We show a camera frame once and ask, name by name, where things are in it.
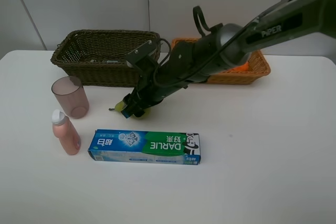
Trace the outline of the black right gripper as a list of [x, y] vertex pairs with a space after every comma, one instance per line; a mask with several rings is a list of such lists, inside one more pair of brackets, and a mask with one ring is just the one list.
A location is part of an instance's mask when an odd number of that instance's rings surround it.
[[132, 66], [140, 77], [132, 93], [123, 98], [124, 108], [121, 114], [125, 118], [144, 116], [145, 110], [155, 106], [176, 91], [189, 85], [189, 60], [170, 58], [160, 65], [152, 58], [141, 58], [132, 61]]

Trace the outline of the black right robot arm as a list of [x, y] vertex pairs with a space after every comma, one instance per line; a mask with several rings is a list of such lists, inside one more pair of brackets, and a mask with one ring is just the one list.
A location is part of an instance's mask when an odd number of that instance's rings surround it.
[[169, 46], [161, 62], [153, 60], [152, 54], [162, 38], [149, 40], [127, 54], [127, 64], [140, 77], [115, 111], [126, 118], [141, 118], [190, 83], [205, 82], [211, 75], [245, 64], [253, 51], [312, 33], [335, 37], [335, 0], [283, 0], [244, 27], [208, 27], [199, 6], [193, 8], [193, 17], [200, 39]]

